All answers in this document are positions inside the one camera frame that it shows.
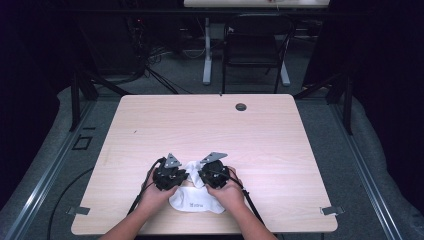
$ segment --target folded white garment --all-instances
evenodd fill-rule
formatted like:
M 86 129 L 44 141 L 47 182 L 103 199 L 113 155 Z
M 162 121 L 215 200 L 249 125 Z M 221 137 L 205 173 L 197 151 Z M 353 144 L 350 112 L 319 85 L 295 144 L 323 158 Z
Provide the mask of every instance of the folded white garment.
M 198 171 L 201 169 L 200 161 L 189 162 L 185 169 L 189 173 L 187 180 L 193 182 L 195 187 L 179 187 L 175 194 L 169 198 L 171 206 L 183 212 L 224 212 L 225 209 L 215 197 L 208 193 L 199 176 Z

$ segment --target chair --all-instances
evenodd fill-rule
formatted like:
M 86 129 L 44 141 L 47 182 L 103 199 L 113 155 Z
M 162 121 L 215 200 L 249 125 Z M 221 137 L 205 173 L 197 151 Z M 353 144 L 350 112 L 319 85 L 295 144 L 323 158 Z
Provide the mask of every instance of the chair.
M 225 93 L 226 68 L 241 67 L 267 68 L 266 74 L 277 68 L 277 93 L 284 55 L 294 31 L 293 21 L 278 13 L 240 14 L 230 19 L 224 27 L 221 92 Z

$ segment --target forearm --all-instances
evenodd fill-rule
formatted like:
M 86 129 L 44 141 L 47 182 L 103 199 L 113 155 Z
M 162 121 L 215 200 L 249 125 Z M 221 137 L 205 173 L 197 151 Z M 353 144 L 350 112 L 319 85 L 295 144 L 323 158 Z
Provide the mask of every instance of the forearm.
M 139 206 L 100 239 L 133 240 L 137 236 L 138 231 L 140 231 L 141 227 L 143 227 L 147 219 L 150 217 L 149 213 L 143 211 L 144 209 Z
M 245 240 L 275 240 L 276 237 L 259 221 L 259 219 L 244 205 L 230 211 L 240 227 Z

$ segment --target tape piece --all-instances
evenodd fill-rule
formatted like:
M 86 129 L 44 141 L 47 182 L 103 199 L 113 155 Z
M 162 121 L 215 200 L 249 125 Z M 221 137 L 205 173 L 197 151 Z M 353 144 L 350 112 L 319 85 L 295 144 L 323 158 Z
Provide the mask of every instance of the tape piece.
M 77 214 L 87 215 L 90 212 L 89 208 L 85 207 L 69 207 L 67 214 L 76 216 Z
M 325 216 L 327 215 L 340 215 L 342 213 L 344 213 L 345 210 L 342 207 L 327 207 L 327 208 L 321 208 L 321 213 L 324 214 Z

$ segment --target hand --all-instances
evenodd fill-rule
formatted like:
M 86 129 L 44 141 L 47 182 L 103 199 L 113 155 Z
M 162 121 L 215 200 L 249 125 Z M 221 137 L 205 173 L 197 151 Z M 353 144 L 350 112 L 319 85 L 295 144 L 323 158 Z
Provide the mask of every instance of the hand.
M 138 203 L 138 207 L 136 208 L 136 211 L 137 209 L 139 209 L 138 211 L 142 211 L 143 214 L 147 214 L 149 217 L 159 211 L 178 189 L 178 186 L 174 186 L 168 191 L 159 190 L 153 183 L 153 172 L 154 170 L 152 171 L 152 174 L 150 174 L 150 177 L 147 180 L 146 186 L 148 187 L 143 193 L 143 196 L 141 197 L 141 200 Z
M 235 175 L 236 170 L 232 167 L 228 168 L 230 169 L 230 176 L 237 179 Z M 240 207 L 246 207 L 244 195 L 240 186 L 231 179 L 221 189 L 214 189 L 208 184 L 206 184 L 206 189 L 208 193 L 218 199 L 218 202 L 230 213 L 236 211 L 235 209 Z

